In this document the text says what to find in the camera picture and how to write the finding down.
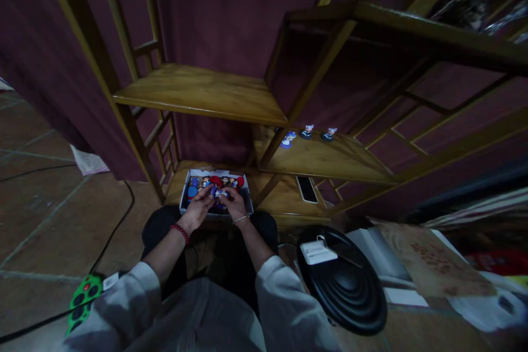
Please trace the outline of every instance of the green power strip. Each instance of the green power strip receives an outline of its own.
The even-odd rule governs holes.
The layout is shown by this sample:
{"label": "green power strip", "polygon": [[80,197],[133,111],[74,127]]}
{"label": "green power strip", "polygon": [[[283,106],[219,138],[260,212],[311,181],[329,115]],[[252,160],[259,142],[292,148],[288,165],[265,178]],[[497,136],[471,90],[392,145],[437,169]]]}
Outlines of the green power strip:
{"label": "green power strip", "polygon": [[103,279],[97,275],[88,275],[79,285],[70,301],[70,309],[76,308],[68,316],[68,336],[77,326],[83,323],[90,314],[92,302],[103,292]]}

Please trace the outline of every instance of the white shirt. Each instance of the white shirt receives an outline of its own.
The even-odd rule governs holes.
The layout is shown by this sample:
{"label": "white shirt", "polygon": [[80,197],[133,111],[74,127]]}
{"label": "white shirt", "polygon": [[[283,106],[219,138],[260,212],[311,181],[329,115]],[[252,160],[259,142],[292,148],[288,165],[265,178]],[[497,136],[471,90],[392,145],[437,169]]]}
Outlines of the white shirt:
{"label": "white shirt", "polygon": [[160,282],[139,262],[97,298],[61,344],[89,351],[340,351],[319,302],[278,256],[257,274],[260,322],[238,296],[207,278],[161,302]]}

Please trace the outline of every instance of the cardboard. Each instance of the cardboard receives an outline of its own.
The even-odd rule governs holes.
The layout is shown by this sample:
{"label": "cardboard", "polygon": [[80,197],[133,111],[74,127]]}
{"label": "cardboard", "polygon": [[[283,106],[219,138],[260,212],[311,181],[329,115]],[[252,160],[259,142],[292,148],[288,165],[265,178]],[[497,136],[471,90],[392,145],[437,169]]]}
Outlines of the cardboard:
{"label": "cardboard", "polygon": [[424,297],[489,296],[495,287],[430,229],[379,223],[388,245],[401,260]]}
{"label": "cardboard", "polygon": [[[228,170],[220,170],[215,169],[213,167],[205,167],[200,169],[189,169],[187,171],[187,177],[185,178],[185,187],[183,189],[183,192],[181,194],[180,199],[180,213],[183,215],[187,211],[187,207],[189,205],[189,200],[187,198],[187,190],[189,189],[189,181],[192,177],[198,177],[200,180],[204,176],[218,176],[222,178],[223,176],[234,176],[235,178],[243,177],[244,178],[244,186],[240,189],[240,195],[244,198],[244,202],[246,204],[246,212],[249,215],[253,214],[253,203],[251,202],[251,194],[249,192],[249,186],[248,186],[248,180],[246,179],[246,175],[240,172],[230,172]],[[231,215],[229,213],[226,214],[219,214],[219,213],[207,213],[206,221],[208,219],[223,219],[226,221],[231,221]]]}

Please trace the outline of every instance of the hand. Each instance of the hand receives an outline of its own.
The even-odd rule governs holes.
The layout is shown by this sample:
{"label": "hand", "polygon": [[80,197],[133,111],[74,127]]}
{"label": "hand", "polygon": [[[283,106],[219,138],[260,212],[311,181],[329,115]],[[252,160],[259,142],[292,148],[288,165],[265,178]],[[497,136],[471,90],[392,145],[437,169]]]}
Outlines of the hand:
{"label": "hand", "polygon": [[215,197],[209,194],[214,184],[210,184],[201,190],[187,207],[187,211],[176,223],[184,229],[188,236],[191,236],[193,231],[197,229],[205,220],[207,211],[215,202]]}
{"label": "hand", "polygon": [[[233,199],[230,201],[225,195],[221,195],[219,197],[220,203],[227,206],[227,210],[229,211],[229,214],[231,215],[233,221],[236,219],[239,219],[242,216],[246,216],[246,205],[244,204],[244,198],[232,187],[224,187],[222,189],[223,191],[227,191],[231,198]],[[246,223],[249,221],[249,218],[242,219],[238,223],[236,223],[238,226],[241,225],[241,223]]]}

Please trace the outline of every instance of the wooden shelf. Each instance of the wooden shelf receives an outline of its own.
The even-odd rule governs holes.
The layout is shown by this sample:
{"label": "wooden shelf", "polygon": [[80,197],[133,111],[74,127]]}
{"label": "wooden shelf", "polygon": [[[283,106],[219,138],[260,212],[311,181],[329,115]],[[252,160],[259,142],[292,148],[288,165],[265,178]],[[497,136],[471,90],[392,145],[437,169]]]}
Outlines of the wooden shelf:
{"label": "wooden shelf", "polygon": [[260,166],[260,159],[273,138],[274,130],[264,125],[252,127],[257,161],[262,172],[379,184],[396,183],[385,168],[353,138],[339,134],[333,142],[324,142],[319,133],[314,133],[311,140],[298,136],[291,148],[279,147],[268,166],[263,168]]}
{"label": "wooden shelf", "polygon": [[[260,191],[272,178],[271,173],[255,172],[248,176],[251,196],[255,199]],[[271,213],[274,217],[305,217],[307,219],[319,218],[320,221],[329,221],[326,214],[326,205],[318,189],[315,189],[318,204],[307,203],[301,199],[297,180],[294,176],[285,175],[277,186],[268,194],[258,207],[258,210]]]}
{"label": "wooden shelf", "polygon": [[123,105],[277,127],[287,123],[263,80],[175,63],[163,64],[113,97]]}
{"label": "wooden shelf", "polygon": [[528,76],[528,48],[363,1],[332,3],[286,14],[290,22],[328,26],[349,19],[369,29],[361,38],[406,48],[439,61]]}
{"label": "wooden shelf", "polygon": [[[182,191],[187,176],[187,170],[191,168],[202,168],[214,166],[218,169],[228,169],[230,171],[243,172],[243,168],[225,164],[211,164],[199,161],[181,161],[178,164],[176,174],[170,180],[167,190],[165,205],[179,205]],[[246,169],[247,183],[251,191],[252,199],[255,199],[259,192],[271,179],[269,173],[260,173],[257,169]],[[313,224],[326,222],[330,219],[326,216],[326,207],[321,194],[316,189],[319,203],[314,205],[306,203],[301,199],[297,181],[294,177],[285,176],[283,180],[266,197],[258,210],[263,210],[273,215],[279,226],[291,226],[299,224]]]}

